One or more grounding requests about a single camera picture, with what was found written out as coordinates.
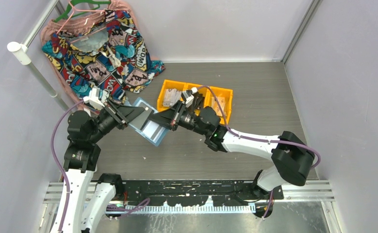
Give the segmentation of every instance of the metal frame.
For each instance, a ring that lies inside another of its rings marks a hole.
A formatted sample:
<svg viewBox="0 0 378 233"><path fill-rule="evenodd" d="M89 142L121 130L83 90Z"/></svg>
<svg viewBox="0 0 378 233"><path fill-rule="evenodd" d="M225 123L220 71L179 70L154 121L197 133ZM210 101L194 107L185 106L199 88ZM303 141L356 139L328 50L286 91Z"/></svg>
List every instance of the metal frame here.
<svg viewBox="0 0 378 233"><path fill-rule="evenodd" d="M316 10L319 7L321 2L322 2L322 0L312 0L309 8L307 9L305 16L303 17L303 20L302 20L299 28L297 29L295 35L293 36L292 41L290 42L289 47L287 48L287 50L286 50L286 52L283 56L283 59L281 60L281 62L283 62L283 64L286 64L287 60L289 60L289 57L292 54L293 50L295 49L297 42L299 41L302 34L306 30L307 25L310 23L310 20L313 18L313 15L316 12Z"/></svg>
<svg viewBox="0 0 378 233"><path fill-rule="evenodd" d="M93 197L96 190L96 182L90 183L86 197L84 200L85 204L88 204ZM330 184L328 181L306 181L306 184L302 187L295 186L291 184L282 185L283 189L283 200L276 200L276 202L321 202L325 217L328 223L328 227L331 233L341 233L338 217L336 214L335 199L332 193ZM38 229L39 233L48 233L50 227L53 223L53 219L56 215L57 207L61 201L63 190L63 183L50 183L47 189L43 208L44 212L42 215L42 220ZM266 203L267 200L260 200L257 203ZM123 201L111 201L110 204L120 204L123 205ZM193 207L181 207L175 206L170 207L165 204L161 206L147 206L144 209L133 212L132 214L184 214L184 213L213 213L222 214L227 212L236 213L251 213L254 210L254 203L250 206L232 206L232 207L213 207L213 201L208 200L204 206L193 206Z"/></svg>
<svg viewBox="0 0 378 233"><path fill-rule="evenodd" d="M57 13L62 14L65 10L65 7L60 2L60 0L50 0L23 42L10 42L7 45L7 49L20 61L20 63L22 63L22 65L27 66L30 69L33 76L40 82L43 88L46 89L46 91L58 103L58 105L63 110L67 110L69 109L69 106L62 100L60 94L50 85L50 83L45 79L42 73L40 73L40 71L26 54L28 47L32 44L34 38L37 36L41 27L49 18L53 10L56 10Z"/></svg>

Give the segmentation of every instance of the comic print fabric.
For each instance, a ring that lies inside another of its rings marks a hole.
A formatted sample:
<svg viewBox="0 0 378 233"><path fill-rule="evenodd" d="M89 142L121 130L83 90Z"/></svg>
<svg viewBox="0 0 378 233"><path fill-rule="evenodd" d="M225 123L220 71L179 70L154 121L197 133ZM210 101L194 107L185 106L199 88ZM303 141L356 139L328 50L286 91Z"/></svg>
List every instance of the comic print fabric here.
<svg viewBox="0 0 378 233"><path fill-rule="evenodd" d="M83 51L70 43L73 38L88 35L99 27L105 27L108 35L100 48ZM79 98L98 86L103 90L102 100L110 98L124 103L125 90L140 93L165 69L162 61L150 59L133 19L121 10L105 10L105 19L83 35L54 33L42 51Z"/></svg>

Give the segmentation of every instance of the orange tray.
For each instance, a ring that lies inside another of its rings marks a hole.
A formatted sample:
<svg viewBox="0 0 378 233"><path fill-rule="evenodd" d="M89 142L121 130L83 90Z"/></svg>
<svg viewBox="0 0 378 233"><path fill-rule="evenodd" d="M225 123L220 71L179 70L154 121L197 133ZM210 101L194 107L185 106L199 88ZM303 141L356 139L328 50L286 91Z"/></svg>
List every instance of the orange tray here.
<svg viewBox="0 0 378 233"><path fill-rule="evenodd" d="M184 83L184 82L178 82L178 81L172 81L172 80L165 80L163 82L162 89L160 91L159 97L157 98L157 110L159 112L164 111L168 109L168 107L163 106L163 99L164 99L164 94L167 89L177 89L179 91L184 91L187 89L191 89L192 87L200 87L201 85L199 84L194 84L194 83ZM220 88L220 87L215 87L211 86L210 87L214 94L217 97L224 97L225 98L225 107L224 107L224 115L226 115L226 120L229 122L230 116L231 116L231 101L233 99L233 90L231 89L225 89L225 88ZM204 96L204 106L212 106L212 98L213 95L207 88L202 88L199 90L199 93L203 94ZM195 114L198 115L200 110L195 110ZM224 124L223 117L220 116L220 124Z"/></svg>

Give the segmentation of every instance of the light blue plastic box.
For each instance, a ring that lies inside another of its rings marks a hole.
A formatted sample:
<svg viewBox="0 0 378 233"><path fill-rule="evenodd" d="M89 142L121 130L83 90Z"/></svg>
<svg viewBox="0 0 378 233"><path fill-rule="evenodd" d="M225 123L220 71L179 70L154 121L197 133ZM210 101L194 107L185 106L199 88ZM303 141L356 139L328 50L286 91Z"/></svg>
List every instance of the light blue plastic box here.
<svg viewBox="0 0 378 233"><path fill-rule="evenodd" d="M137 98L136 101L133 103L132 106L141 106L142 107L149 107L153 110L154 113L157 113L158 111L152 107L150 104L148 104L144 99L141 97ZM165 127L160 126L159 124L148 120L146 124L144 125L143 130L138 129L137 127L133 126L132 124L129 124L130 127L132 127L136 132L138 132L140 135L142 135L145 139L147 139L149 142L151 142L155 146L159 146L161 141L163 140L166 133L169 131Z"/></svg>

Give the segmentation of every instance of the metal track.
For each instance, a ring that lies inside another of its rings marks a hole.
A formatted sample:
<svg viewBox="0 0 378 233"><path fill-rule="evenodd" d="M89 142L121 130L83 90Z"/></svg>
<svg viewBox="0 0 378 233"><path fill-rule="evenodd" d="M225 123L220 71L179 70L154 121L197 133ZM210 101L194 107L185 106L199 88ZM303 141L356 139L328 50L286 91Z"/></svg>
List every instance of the metal track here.
<svg viewBox="0 0 378 233"><path fill-rule="evenodd" d="M86 203L90 201L96 183L90 183L87 190ZM296 201L334 201L334 196L328 181L306 181L302 187L291 184L282 185L283 200L276 200L276 202L296 202ZM47 189L44 204L58 204L62 196L63 183L50 183ZM110 204L123 204L122 201L112 201Z"/></svg>
<svg viewBox="0 0 378 233"><path fill-rule="evenodd" d="M87 190L85 205L90 201L96 183L90 183ZM283 200L276 200L276 202L300 202L300 201L318 201L322 203L323 210L327 218L330 232L340 233L340 226L336 218L333 204L335 199L331 191L328 181L307 181L302 187L291 184L282 185ZM37 232L48 233L53 223L53 219L58 208L60 197L62 196L63 183L50 183L47 189L45 199L43 201L43 216L41 224ZM260 200L257 204L266 204L267 200ZM180 205L168 206L167 202L163 206L147 206L140 211L133 212L133 214L227 214L227 213L254 213L256 210L255 204L249 203L246 206L213 206L213 200L209 196L206 203L202 206L186 206ZM123 201L112 201L110 204L120 204L123 206ZM126 209L132 209L134 206L127 205ZM110 212L111 214L121 214L122 212Z"/></svg>

